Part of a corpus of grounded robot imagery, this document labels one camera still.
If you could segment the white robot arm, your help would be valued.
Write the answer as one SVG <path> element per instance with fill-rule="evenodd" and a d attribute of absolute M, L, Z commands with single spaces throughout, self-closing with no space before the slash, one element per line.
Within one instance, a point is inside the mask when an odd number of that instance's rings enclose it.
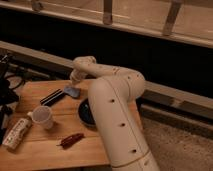
<path fill-rule="evenodd" d="M 144 76 L 133 69 L 98 64 L 93 56 L 73 60 L 74 85 L 95 77 L 88 101 L 113 171 L 160 171 L 128 103 L 145 90 Z"/>

